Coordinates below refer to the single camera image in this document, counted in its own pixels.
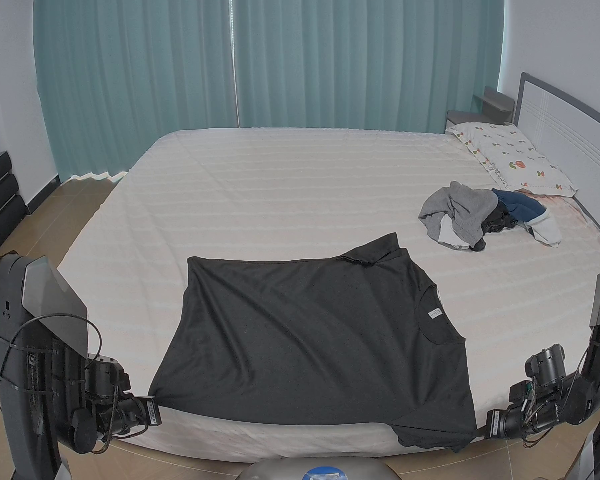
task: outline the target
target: white headboard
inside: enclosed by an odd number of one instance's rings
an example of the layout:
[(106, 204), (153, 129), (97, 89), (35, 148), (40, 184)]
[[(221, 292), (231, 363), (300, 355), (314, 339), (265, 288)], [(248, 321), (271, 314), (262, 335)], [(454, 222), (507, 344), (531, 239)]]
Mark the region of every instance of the white headboard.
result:
[(567, 174), (576, 201), (600, 227), (600, 113), (522, 73), (513, 124)]

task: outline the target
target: black t-shirt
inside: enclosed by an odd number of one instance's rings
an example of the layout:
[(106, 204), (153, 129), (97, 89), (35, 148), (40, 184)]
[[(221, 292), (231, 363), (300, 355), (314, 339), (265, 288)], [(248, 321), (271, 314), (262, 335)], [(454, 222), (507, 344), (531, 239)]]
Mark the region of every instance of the black t-shirt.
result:
[(401, 444), (475, 436), (464, 338), (395, 233), (330, 259), (189, 258), (150, 394), (227, 420), (383, 422)]

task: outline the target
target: floral pillowcase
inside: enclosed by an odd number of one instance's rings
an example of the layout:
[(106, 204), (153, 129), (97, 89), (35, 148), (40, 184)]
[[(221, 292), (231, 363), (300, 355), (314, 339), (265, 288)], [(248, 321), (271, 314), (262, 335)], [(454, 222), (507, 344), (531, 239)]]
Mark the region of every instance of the floral pillowcase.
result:
[(577, 188), (558, 166), (536, 151), (513, 124), (462, 123), (448, 129), (504, 190), (573, 197)]

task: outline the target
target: pile of clothes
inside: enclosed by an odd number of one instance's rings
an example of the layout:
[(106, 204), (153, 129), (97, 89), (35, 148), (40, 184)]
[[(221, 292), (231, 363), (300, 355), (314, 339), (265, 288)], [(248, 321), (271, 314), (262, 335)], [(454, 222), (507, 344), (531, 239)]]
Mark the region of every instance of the pile of clothes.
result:
[(562, 240), (551, 212), (535, 199), (508, 190), (475, 190), (457, 181), (429, 196), (418, 218), (430, 238), (459, 250), (481, 251), (486, 246), (485, 233), (516, 225), (551, 247)]

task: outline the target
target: blue clothing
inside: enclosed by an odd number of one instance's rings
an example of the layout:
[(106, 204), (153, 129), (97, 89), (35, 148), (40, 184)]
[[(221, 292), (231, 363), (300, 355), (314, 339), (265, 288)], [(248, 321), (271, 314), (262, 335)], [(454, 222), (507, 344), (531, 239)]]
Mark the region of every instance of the blue clothing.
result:
[(510, 192), (508, 190), (497, 190), (492, 188), (493, 193), (502, 201), (511, 216), (518, 222), (529, 222), (544, 214), (546, 208), (535, 199), (522, 194), (522, 192)]

